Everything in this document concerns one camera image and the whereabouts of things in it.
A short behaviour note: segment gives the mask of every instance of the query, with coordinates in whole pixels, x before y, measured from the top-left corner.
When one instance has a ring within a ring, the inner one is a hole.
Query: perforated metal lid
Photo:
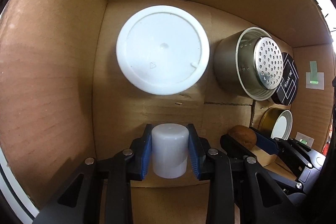
[[[283,74],[283,60],[276,42],[270,37],[261,37],[254,47],[254,65],[257,76],[262,85],[268,89],[275,89]]]

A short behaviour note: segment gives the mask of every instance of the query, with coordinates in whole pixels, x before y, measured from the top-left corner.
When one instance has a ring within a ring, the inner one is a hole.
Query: cardboard box
[[[181,94],[138,90],[116,61],[121,27],[153,5],[186,10],[209,38],[208,68]],[[218,149],[229,128],[257,127],[273,105],[225,93],[213,72],[216,45],[251,26],[265,29],[294,57],[300,79],[288,107],[291,136],[310,136],[315,139],[312,148],[321,151],[331,122],[335,61],[330,32],[314,0],[10,0],[0,21],[0,142],[26,193],[43,207],[81,161],[112,157],[141,136],[146,123],[194,123],[199,135]],[[309,61],[317,61],[324,73],[324,90],[305,88]],[[262,165],[283,170],[274,156],[253,151]],[[208,186],[199,183],[190,168],[174,180],[150,172],[133,184],[138,186],[132,190],[136,222],[204,223]],[[181,188],[165,189],[175,186]],[[148,210],[142,211],[144,203]]]

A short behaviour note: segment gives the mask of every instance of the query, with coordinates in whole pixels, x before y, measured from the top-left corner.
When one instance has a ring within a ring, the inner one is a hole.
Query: white cylindrical cap
[[[209,41],[191,14],[172,6],[152,6],[122,27],[116,45],[119,67],[137,88],[171,95],[194,85],[209,61]]]
[[[152,130],[153,171],[160,177],[174,179],[187,168],[189,131],[175,123],[164,123]]]

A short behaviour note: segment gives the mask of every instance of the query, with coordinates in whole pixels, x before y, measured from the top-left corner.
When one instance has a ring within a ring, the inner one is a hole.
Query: green tape
[[[316,61],[310,61],[310,83],[318,84],[319,81],[317,79],[317,63]]]

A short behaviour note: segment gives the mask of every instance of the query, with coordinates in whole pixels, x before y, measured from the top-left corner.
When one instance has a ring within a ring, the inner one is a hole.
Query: perforated metal strainer
[[[270,37],[242,40],[238,48],[238,67],[245,85],[273,90],[283,73],[281,51]]]

